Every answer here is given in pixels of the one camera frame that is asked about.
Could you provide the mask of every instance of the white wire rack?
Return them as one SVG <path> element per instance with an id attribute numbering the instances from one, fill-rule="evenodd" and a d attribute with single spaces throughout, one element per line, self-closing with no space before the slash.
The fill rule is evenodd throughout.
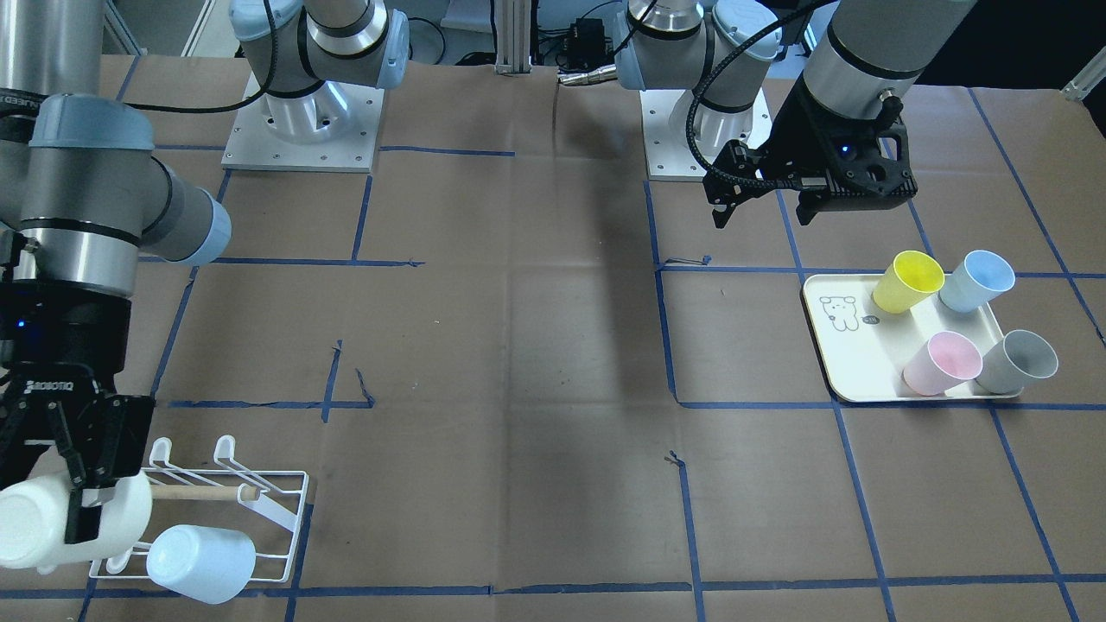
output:
<path id="1" fill-rule="evenodd" d="M 307 499 L 307 474 L 302 470 L 253 470 L 234 459 L 234 437 L 226 434 L 220 436 L 215 445 L 212 460 L 218 469 L 187 469 L 169 462 L 173 442 L 160 437 L 154 442 L 149 452 L 149 466 L 143 471 L 149 478 L 150 485 L 158 486 L 195 486 L 199 488 L 220 487 L 237 488 L 234 498 L 238 505 L 264 517 L 269 521 L 291 532 L 292 538 L 284 552 L 257 553 L 258 559 L 283 561 L 283 571 L 279 576 L 264 576 L 265 569 L 275 574 L 276 564 L 258 564 L 254 577 L 250 581 L 260 583 L 283 583 L 292 576 L 296 545 L 303 528 L 303 510 Z M 281 488 L 270 478 L 290 479 L 298 487 Z M 253 495 L 248 493 L 255 489 Z M 294 504 L 295 511 L 288 509 Z M 131 550 L 107 560 L 94 560 L 88 569 L 93 579 L 149 579 L 145 574 L 145 564 L 131 564 L 132 557 L 149 554 L 149 542 L 136 542 Z M 143 573 L 134 566 L 140 566 Z"/>

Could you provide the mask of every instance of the blue cup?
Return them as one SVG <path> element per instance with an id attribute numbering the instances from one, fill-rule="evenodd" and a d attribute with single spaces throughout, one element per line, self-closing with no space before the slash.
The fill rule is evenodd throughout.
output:
<path id="1" fill-rule="evenodd" d="M 1014 287 L 1014 269 L 990 250 L 973 250 L 945 280 L 938 298 L 949 309 L 968 313 Z"/>

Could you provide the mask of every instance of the pink cup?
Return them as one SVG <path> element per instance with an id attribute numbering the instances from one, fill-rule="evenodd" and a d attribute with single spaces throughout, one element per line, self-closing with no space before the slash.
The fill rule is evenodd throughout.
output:
<path id="1" fill-rule="evenodd" d="M 983 371 L 983 357 L 967 336 L 941 331 L 902 370 L 907 386 L 921 395 L 937 395 L 968 382 Z"/>

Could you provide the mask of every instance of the cartoon bear drawing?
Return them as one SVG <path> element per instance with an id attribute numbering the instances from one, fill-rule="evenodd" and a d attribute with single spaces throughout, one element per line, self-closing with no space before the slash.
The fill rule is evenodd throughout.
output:
<path id="1" fill-rule="evenodd" d="M 830 317 L 833 328 L 841 332 L 855 331 L 860 328 L 860 322 L 856 319 L 856 297 L 854 296 L 823 296 L 818 298 L 822 310 Z"/>

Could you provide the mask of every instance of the white tray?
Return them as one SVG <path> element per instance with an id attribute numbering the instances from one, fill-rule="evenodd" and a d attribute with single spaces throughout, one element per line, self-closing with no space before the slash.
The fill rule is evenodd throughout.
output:
<path id="1" fill-rule="evenodd" d="M 987 354 L 1002 339 L 991 307 L 971 313 L 951 311 L 937 296 L 906 313 L 891 314 L 876 307 L 872 290 L 879 274 L 816 274 L 803 284 L 803 302 L 822 352 L 830 385 L 848 402 L 925 402 L 994 400 L 1018 393 L 993 394 L 975 381 L 945 393 L 918 395 L 902 382 L 902 367 L 930 336 L 956 331 Z"/>

